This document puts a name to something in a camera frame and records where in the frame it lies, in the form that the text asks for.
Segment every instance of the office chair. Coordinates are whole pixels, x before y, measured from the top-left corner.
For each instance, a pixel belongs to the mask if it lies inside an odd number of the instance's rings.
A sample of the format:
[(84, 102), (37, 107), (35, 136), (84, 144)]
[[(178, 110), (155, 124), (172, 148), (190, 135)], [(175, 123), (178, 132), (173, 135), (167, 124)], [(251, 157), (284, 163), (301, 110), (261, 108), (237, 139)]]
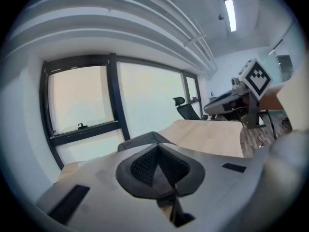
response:
[(182, 105), (185, 100), (183, 97), (176, 97), (173, 98), (173, 100), (175, 101), (175, 106), (177, 107), (177, 111), (178, 113), (184, 118), (184, 119), (189, 119), (189, 120), (201, 120), (199, 118), (199, 116), (196, 114), (196, 112), (194, 111), (193, 107), (191, 104), (185, 104)]

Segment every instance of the wooden desk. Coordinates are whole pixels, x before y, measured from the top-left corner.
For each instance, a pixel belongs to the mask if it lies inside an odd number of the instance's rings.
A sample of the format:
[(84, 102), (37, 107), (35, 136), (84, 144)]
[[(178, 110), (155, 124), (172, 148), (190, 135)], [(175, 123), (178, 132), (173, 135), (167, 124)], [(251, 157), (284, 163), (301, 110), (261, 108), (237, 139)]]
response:
[(177, 120), (159, 133), (180, 147), (243, 158), (241, 129), (235, 121)]

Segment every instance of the ceiling light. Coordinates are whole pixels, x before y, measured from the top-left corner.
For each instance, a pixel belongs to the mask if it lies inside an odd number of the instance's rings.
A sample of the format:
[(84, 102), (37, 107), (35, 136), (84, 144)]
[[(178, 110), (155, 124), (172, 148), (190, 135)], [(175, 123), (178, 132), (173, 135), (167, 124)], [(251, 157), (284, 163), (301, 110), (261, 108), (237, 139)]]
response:
[(224, 3), (226, 5), (228, 18), (230, 20), (231, 32), (234, 32), (236, 31), (236, 19), (233, 0), (225, 0)]

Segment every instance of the black window frame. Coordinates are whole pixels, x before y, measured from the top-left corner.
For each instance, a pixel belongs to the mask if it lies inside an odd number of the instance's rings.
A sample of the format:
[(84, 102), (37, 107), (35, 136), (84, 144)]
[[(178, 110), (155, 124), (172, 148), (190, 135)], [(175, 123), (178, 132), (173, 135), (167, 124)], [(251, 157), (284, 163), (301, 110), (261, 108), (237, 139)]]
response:
[[(197, 89), (197, 101), (191, 99), (187, 77), (193, 78), (194, 81), (195, 81), (195, 87)], [(198, 102), (199, 103), (199, 109), (200, 109), (201, 116), (202, 116), (203, 115), (202, 99), (201, 99), (201, 95), (200, 95), (200, 92), (199, 92), (197, 76), (192, 74), (192, 73), (183, 71), (183, 83), (184, 83), (184, 88), (185, 88), (186, 100), (188, 101), (188, 104), (192, 105), (192, 104)]]
[[(45, 61), (43, 63), (40, 80), (40, 110), (42, 124), (49, 148), (61, 170), (63, 169), (64, 164), (56, 150), (56, 146), (58, 145), (79, 141), (117, 129), (122, 130), (125, 141), (130, 139), (121, 101), (116, 61), (116, 54), (111, 53), (109, 55), (75, 56), (49, 62)], [(54, 135), (49, 111), (49, 76), (72, 69), (103, 65), (106, 66), (108, 90), (114, 121), (90, 126), (87, 128), (77, 129), (63, 134)]]

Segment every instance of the window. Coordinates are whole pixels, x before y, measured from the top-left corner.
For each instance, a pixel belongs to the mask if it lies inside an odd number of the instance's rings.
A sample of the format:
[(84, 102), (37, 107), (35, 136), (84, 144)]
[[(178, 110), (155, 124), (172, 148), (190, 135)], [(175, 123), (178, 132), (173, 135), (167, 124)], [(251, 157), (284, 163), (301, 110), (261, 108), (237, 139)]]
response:
[(199, 99), (197, 95), (196, 80), (194, 78), (187, 77), (187, 82), (188, 82), (190, 100), (193, 101), (194, 99)]
[(201, 115), (195, 75), (116, 54), (44, 62), (41, 73), (42, 124), (60, 169), (108, 155), (123, 141), (183, 119), (175, 97), (184, 97)]
[(75, 161), (85, 161), (115, 152), (124, 141), (120, 129), (89, 137), (79, 141), (56, 146), (62, 162), (66, 165)]
[(280, 63), (282, 79), (283, 79), (284, 82), (286, 82), (287, 80), (289, 80), (292, 77), (292, 75), (294, 73), (291, 58), (290, 58), (289, 55), (277, 56), (277, 58), (278, 58), (278, 61)]
[(130, 139), (115, 54), (44, 62), (40, 107), (44, 133), (60, 169), (108, 155)]
[(90, 66), (49, 76), (50, 115), (54, 135), (114, 121), (106, 66)]
[(199, 87), (197, 82), (197, 76), (183, 72), (184, 85), (186, 87), (186, 100), (192, 105), (196, 114), (201, 118), (202, 113), (202, 101), (199, 93)]
[(147, 65), (118, 63), (118, 78), (130, 136), (160, 131), (183, 119), (175, 97), (185, 97), (180, 72)]

